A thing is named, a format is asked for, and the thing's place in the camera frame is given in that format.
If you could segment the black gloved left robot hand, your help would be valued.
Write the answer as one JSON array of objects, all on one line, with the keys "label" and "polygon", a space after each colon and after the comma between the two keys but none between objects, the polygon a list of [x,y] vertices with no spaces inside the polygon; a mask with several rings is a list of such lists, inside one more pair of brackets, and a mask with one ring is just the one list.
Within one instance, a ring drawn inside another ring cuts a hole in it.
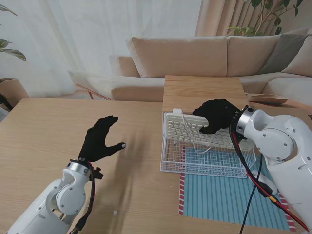
[{"label": "black gloved left robot hand", "polygon": [[106,146],[106,137],[112,127],[118,121],[118,117],[107,116],[100,118],[87,130],[82,149],[78,159],[86,162],[96,162],[111,156],[126,148],[126,143],[121,142],[113,146]]}]

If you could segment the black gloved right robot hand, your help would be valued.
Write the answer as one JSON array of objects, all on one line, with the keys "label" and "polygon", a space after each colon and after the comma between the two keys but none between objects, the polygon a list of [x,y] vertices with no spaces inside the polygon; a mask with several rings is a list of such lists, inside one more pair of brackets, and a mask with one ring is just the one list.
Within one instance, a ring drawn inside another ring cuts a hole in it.
[{"label": "black gloved right robot hand", "polygon": [[204,117],[208,121],[208,126],[200,129],[201,133],[215,134],[220,129],[229,128],[233,117],[239,112],[240,110],[226,99],[214,99],[203,103],[192,114]]}]

